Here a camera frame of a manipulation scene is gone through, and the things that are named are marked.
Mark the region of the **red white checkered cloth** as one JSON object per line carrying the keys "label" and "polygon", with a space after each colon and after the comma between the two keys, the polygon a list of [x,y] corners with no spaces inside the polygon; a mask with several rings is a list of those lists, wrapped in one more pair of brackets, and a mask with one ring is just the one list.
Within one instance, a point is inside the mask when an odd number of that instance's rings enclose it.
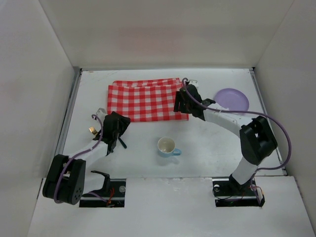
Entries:
{"label": "red white checkered cloth", "polygon": [[107,112],[116,112],[132,122],[188,120],[188,114],[174,112],[179,78],[116,80],[108,86]]}

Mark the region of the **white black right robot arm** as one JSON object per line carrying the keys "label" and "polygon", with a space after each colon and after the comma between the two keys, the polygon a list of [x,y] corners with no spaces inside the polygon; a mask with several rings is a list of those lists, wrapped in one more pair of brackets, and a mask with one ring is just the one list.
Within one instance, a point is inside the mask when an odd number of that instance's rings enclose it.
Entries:
{"label": "white black right robot arm", "polygon": [[244,112],[231,113],[214,100],[203,100],[192,84],[176,91],[174,112],[191,114],[214,123],[240,139],[242,159],[229,176],[229,186],[236,192],[250,186],[259,165],[277,148],[277,141],[265,117],[250,118]]}

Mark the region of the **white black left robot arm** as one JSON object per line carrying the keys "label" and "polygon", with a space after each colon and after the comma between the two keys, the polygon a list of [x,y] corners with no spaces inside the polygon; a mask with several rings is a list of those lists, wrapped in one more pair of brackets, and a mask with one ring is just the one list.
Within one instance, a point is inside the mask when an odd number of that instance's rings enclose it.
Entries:
{"label": "white black left robot arm", "polygon": [[91,117],[100,124],[100,130],[89,129],[94,135],[92,141],[74,154],[57,154],[52,160],[42,195],[57,204],[75,205],[83,195],[93,195],[108,205],[114,197],[110,175],[90,167],[114,152],[131,119],[116,112]]}

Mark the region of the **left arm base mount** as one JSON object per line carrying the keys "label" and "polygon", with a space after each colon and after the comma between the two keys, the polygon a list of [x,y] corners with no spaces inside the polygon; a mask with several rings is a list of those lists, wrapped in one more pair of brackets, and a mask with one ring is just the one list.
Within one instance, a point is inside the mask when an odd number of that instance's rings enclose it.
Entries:
{"label": "left arm base mount", "polygon": [[125,205],[126,179],[111,179],[108,188],[84,194],[80,208],[121,208]]}

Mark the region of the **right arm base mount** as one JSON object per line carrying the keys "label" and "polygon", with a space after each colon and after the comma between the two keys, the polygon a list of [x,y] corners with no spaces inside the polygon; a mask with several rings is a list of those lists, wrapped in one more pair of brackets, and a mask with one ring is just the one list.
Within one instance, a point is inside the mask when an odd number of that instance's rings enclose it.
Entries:
{"label": "right arm base mount", "polygon": [[261,187],[253,180],[241,190],[234,190],[228,179],[213,179],[212,193],[216,207],[263,207],[265,196]]}

